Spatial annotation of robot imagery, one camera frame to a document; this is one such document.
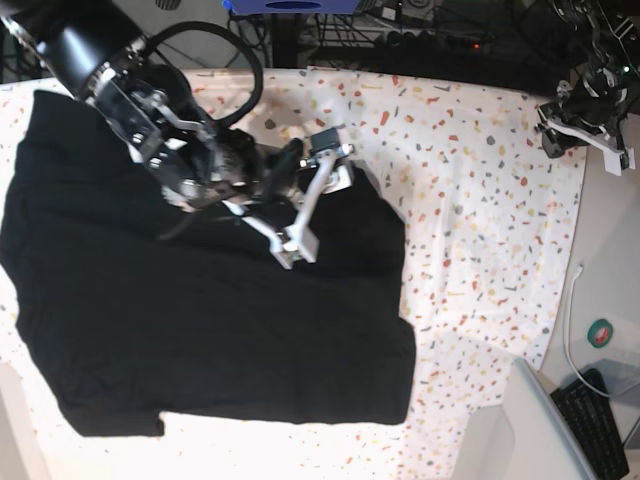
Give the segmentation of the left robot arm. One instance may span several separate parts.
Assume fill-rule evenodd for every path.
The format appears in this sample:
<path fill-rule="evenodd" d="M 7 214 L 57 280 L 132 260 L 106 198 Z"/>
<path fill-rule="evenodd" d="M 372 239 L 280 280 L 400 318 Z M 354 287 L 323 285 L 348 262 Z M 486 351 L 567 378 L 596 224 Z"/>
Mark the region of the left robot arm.
<path fill-rule="evenodd" d="M 573 28 L 586 50 L 586 69 L 571 84 L 561 81 L 556 98 L 538 108 L 535 130 L 550 158 L 574 147 L 601 151 L 605 169 L 619 175 L 635 167 L 624 126 L 639 100 L 639 28 L 634 1 L 552 1 L 556 15 Z"/>

